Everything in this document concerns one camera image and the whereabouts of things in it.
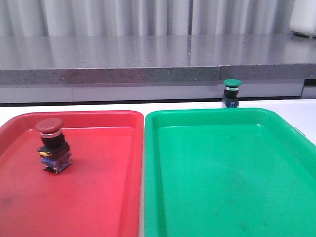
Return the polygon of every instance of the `speckled gray surface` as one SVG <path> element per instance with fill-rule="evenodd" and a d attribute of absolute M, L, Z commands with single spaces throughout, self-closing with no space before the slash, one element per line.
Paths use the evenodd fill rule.
<path fill-rule="evenodd" d="M 0 38 L 0 85 L 316 78 L 316 39 L 285 35 Z"/>
<path fill-rule="evenodd" d="M 300 96 L 316 79 L 316 39 L 293 34 L 2 37 L 0 55 L 0 103 L 53 87 L 55 99 L 25 100 L 218 98 L 227 78 L 244 82 L 244 97 Z M 14 88 L 23 96 L 8 96 Z"/>

